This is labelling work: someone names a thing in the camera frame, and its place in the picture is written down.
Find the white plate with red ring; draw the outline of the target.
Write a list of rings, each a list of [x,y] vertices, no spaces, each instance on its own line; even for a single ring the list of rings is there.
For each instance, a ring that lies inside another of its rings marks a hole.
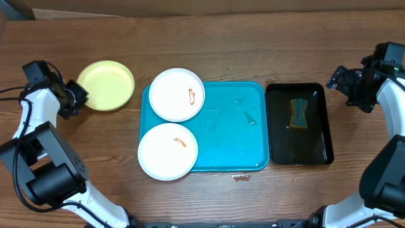
[[[188,69],[171,68],[161,72],[149,88],[153,111],[169,122],[183,122],[203,107],[205,88],[201,79]]]

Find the yellow plate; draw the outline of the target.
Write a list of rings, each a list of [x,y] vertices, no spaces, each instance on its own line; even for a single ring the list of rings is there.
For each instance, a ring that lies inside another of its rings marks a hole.
[[[87,66],[77,83],[89,94],[85,105],[97,111],[112,111],[125,105],[135,89],[131,71],[117,61],[97,61]]]

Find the green yellow sponge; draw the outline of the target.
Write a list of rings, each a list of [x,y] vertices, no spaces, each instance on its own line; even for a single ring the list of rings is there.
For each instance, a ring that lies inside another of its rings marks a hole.
[[[308,123],[306,120],[306,109],[308,101],[303,98],[290,100],[290,122],[289,127],[306,129]]]

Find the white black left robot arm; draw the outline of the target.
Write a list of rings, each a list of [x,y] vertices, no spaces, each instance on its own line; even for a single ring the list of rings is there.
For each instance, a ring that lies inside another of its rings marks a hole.
[[[121,206],[90,182],[81,157],[56,129],[56,117],[78,115],[87,91],[59,76],[29,76],[16,98],[22,106],[20,126],[1,145],[1,161],[13,176],[20,201],[30,210],[68,210],[93,227],[137,227]]]

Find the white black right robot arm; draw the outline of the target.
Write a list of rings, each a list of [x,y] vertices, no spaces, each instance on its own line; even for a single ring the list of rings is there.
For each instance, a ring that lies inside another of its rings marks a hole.
[[[323,206],[296,227],[367,227],[404,219],[404,67],[380,66],[385,77],[377,92],[390,140],[364,170],[359,191],[334,205]]]

